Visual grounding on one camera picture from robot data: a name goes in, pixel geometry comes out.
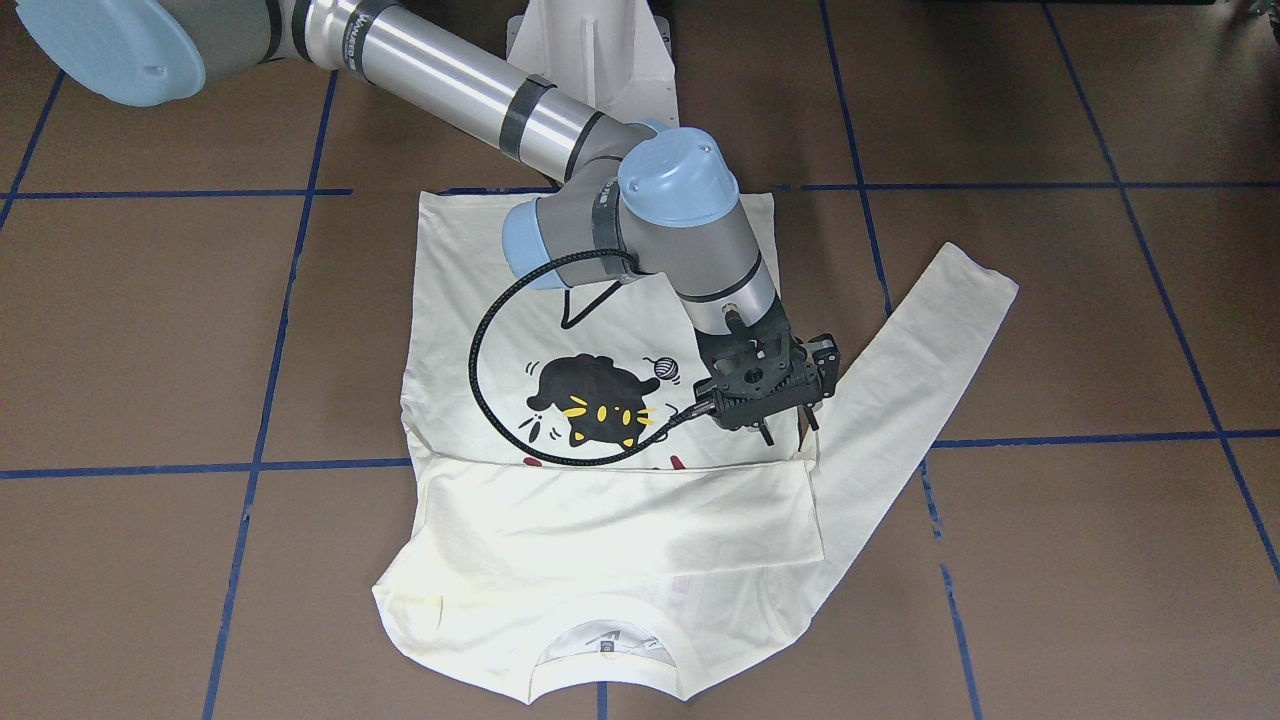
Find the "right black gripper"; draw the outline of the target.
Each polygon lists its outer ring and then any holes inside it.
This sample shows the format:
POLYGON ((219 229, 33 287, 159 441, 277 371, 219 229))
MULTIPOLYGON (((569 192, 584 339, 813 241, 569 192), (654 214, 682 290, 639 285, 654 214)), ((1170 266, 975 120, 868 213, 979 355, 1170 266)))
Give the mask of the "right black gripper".
POLYGON ((801 407, 809 430, 820 424, 820 384, 804 343, 791 332, 781 304, 749 324, 735 304, 723 306, 727 334, 695 332, 708 377, 695 384, 695 404, 726 430, 756 427, 767 446, 774 445, 767 418, 801 407))

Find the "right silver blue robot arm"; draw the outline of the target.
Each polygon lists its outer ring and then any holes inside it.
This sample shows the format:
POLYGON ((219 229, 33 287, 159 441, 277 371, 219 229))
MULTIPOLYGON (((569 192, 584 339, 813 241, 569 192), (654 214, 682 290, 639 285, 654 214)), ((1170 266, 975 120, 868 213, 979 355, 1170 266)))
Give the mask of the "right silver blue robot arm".
POLYGON ((396 1, 19 1, 38 47, 86 88, 151 108, 211 79, 298 58, 348 70, 559 182, 503 224, 515 283, 480 320, 468 384, 498 311, 524 288, 613 290, 662 274, 692 324, 707 378, 672 429, 710 416, 768 434, 791 409, 810 429, 838 350, 791 332, 717 142, 698 128, 623 123, 396 1))

